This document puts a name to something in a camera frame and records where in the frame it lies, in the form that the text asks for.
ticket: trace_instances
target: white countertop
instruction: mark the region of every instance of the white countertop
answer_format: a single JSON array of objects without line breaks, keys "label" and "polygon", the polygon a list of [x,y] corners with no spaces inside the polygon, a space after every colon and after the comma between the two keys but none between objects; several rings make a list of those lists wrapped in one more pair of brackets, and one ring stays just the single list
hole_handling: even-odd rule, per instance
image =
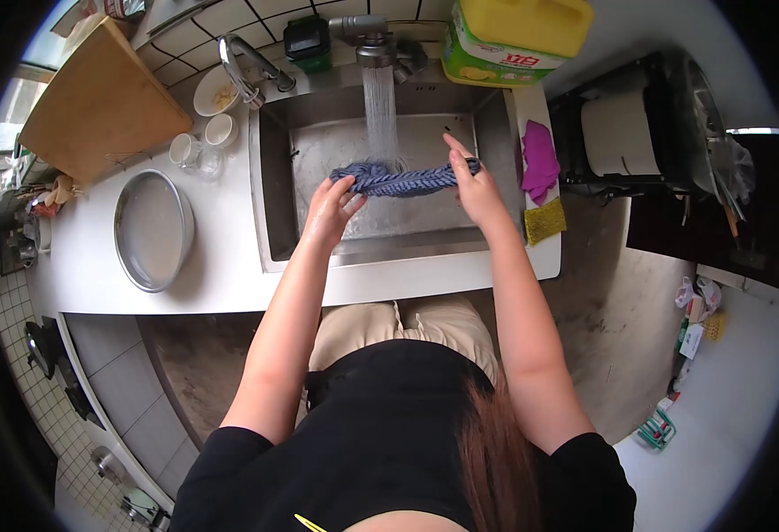
[{"label": "white countertop", "polygon": [[[201,72],[178,83],[171,94],[194,119],[193,133],[203,138],[208,118],[191,104]],[[540,84],[513,91],[519,131],[525,120],[549,125]],[[235,313],[267,308],[281,273],[265,273],[259,256],[251,202],[248,107],[230,112],[239,137],[226,149],[221,180],[206,185],[186,176],[168,159],[167,146],[140,156],[126,170],[92,186],[52,221],[52,251],[29,271],[29,282],[48,314],[191,314]],[[129,282],[114,248],[114,208],[131,176],[157,168],[188,196],[195,218],[192,250],[176,282],[162,293],[145,293]],[[547,201],[558,195],[549,191]],[[529,207],[534,204],[526,201]],[[537,278],[560,272],[560,234],[526,248]],[[333,267],[327,276],[324,305],[384,301],[492,286],[490,252],[441,255],[401,261]]]}]

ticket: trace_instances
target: concrete floor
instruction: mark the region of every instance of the concrete floor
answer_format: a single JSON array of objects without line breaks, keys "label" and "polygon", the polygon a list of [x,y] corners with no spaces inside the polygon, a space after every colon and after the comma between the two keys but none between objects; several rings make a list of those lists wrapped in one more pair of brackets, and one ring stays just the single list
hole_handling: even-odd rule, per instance
[{"label": "concrete floor", "polygon": [[[561,201],[568,227],[561,273],[543,282],[544,293],[582,405],[597,431],[614,443],[634,431],[666,393],[682,316],[673,294],[694,267],[624,247],[628,199],[606,207],[572,195]],[[496,340],[492,291],[465,295]],[[171,384],[171,400],[197,444],[223,419],[261,316],[138,318],[160,374]]]}]

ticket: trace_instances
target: water stream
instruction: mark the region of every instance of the water stream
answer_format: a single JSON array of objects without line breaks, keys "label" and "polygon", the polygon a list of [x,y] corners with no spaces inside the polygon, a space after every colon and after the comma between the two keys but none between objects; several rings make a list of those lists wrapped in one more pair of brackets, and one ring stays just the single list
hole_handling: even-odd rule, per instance
[{"label": "water stream", "polygon": [[365,128],[369,137],[369,160],[399,169],[398,133],[395,124],[393,68],[363,69]]}]

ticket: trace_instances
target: hand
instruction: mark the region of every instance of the hand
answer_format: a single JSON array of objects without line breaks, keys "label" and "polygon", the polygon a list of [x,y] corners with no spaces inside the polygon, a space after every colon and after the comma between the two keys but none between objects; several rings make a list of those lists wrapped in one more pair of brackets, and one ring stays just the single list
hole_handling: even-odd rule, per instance
[{"label": "hand", "polygon": [[317,245],[330,253],[341,240],[348,220],[365,205],[365,196],[348,192],[354,182],[353,176],[343,177],[334,183],[325,179],[313,194],[309,203],[307,225],[303,228],[301,242]]},{"label": "hand", "polygon": [[512,224],[508,209],[501,200],[490,172],[481,165],[479,172],[473,176],[466,157],[474,155],[448,133],[443,133],[443,140],[450,148],[448,158],[454,175],[458,178],[460,203],[469,218],[484,233],[505,219]]}]

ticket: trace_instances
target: sink basin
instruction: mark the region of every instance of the sink basin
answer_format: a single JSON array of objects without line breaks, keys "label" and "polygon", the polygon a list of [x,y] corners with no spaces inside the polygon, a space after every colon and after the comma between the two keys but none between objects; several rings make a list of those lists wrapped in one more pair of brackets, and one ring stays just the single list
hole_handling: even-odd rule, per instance
[{"label": "sink basin", "polygon": [[[339,66],[267,99],[251,112],[251,187],[264,271],[282,271],[298,244],[309,200],[333,168],[368,157],[362,71]],[[396,85],[399,154],[406,169],[448,162],[448,131],[476,153],[496,179],[517,227],[525,196],[510,91],[449,82],[438,63]],[[440,191],[413,198],[373,197],[349,222],[330,266],[486,250],[484,236]]]}]

